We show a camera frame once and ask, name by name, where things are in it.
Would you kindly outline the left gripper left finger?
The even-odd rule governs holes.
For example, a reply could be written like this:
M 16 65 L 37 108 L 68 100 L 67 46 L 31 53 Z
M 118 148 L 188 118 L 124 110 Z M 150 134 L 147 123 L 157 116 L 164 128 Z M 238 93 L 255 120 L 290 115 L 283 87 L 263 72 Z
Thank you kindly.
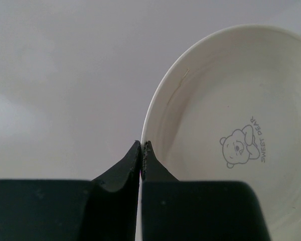
M 0 179 L 0 240 L 134 240 L 140 142 L 93 180 Z

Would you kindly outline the cream plate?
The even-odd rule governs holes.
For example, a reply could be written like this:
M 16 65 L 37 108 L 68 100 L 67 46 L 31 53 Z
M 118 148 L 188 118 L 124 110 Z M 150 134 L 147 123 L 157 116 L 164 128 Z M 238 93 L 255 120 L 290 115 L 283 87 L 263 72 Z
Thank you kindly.
M 242 25 L 205 37 L 160 82 L 141 140 L 180 180 L 246 182 L 271 238 L 301 240 L 301 36 Z

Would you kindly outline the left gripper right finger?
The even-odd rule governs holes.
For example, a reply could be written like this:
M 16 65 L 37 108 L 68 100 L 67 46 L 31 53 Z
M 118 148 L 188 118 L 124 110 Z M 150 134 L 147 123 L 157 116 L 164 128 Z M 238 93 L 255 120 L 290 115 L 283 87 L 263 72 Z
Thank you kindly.
M 240 181 L 179 181 L 143 145 L 143 240 L 301 240 L 301 222 L 267 226 L 252 188 Z

